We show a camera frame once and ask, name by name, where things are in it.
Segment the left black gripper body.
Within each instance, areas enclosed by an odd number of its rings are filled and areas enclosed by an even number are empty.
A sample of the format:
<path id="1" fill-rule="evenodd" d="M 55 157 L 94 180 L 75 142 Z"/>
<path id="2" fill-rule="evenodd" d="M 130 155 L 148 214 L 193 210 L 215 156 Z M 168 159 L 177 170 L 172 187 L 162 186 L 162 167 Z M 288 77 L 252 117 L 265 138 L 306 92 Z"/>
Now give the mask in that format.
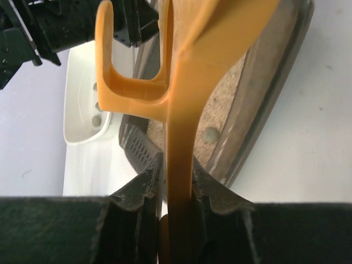
<path id="1" fill-rule="evenodd" d="M 158 11 L 148 1 L 42 1 L 35 19 L 41 57 L 60 66 L 57 54 L 98 38 L 99 22 L 125 47 L 139 47 L 158 32 Z"/>

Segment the yellow litter scoop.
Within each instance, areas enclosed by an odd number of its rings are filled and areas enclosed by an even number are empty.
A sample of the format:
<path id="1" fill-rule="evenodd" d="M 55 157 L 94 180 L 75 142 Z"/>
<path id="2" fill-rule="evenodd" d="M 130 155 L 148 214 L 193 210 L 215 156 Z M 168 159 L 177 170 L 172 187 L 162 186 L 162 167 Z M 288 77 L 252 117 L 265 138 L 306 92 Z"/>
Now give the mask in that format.
<path id="1" fill-rule="evenodd" d="M 213 89 L 257 39 L 277 1 L 160 1 L 161 68 L 152 80 L 113 67 L 112 37 L 99 22 L 95 39 L 100 108 L 164 123 L 168 223 L 161 260 L 190 263 L 191 178 L 199 119 Z"/>

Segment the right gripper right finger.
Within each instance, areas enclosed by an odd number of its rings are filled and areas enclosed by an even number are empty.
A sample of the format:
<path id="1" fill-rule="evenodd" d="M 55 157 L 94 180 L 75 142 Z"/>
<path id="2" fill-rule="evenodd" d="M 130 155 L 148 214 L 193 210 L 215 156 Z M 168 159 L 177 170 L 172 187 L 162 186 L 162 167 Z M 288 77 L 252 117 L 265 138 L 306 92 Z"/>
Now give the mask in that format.
<path id="1" fill-rule="evenodd" d="M 194 161 L 191 263 L 351 263 L 351 204 L 253 203 Z"/>

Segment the white plastic tub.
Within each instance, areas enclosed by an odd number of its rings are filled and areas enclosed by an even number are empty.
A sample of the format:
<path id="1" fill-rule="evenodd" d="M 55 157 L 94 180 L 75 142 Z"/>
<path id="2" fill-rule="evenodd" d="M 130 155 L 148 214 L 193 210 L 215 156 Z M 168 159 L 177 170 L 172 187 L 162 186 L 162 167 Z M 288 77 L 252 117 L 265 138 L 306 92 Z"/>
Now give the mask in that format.
<path id="1" fill-rule="evenodd" d="M 118 134 L 122 115 L 96 109 L 98 99 L 97 91 L 93 89 L 95 83 L 95 41 L 91 41 L 69 52 L 63 121 L 64 139 L 68 145 L 106 140 Z M 95 115 L 102 118 L 97 128 L 91 123 Z"/>

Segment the dark brown litter box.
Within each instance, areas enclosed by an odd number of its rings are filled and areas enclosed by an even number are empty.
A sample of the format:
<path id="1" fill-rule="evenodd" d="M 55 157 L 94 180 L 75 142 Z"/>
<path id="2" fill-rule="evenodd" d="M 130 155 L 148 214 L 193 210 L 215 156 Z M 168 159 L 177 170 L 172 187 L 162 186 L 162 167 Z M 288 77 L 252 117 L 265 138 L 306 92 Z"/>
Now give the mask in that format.
<path id="1" fill-rule="evenodd" d="M 194 155 L 217 181 L 230 187 L 244 165 L 286 82 L 314 13 L 314 1 L 280 1 L 253 46 L 218 83 L 198 124 Z M 160 66 L 159 37 L 145 44 L 137 61 L 143 79 Z M 219 131 L 206 144 L 207 127 Z M 163 150 L 163 125 L 123 115 L 119 144 L 137 173 Z"/>

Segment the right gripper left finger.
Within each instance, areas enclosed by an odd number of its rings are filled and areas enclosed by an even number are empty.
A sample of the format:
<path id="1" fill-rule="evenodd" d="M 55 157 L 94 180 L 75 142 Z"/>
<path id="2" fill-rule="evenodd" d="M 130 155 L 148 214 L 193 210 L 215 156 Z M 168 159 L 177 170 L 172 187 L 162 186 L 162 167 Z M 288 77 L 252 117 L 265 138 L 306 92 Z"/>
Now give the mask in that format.
<path id="1" fill-rule="evenodd" d="M 163 156 L 109 196 L 1 198 L 1 263 L 156 263 Z"/>

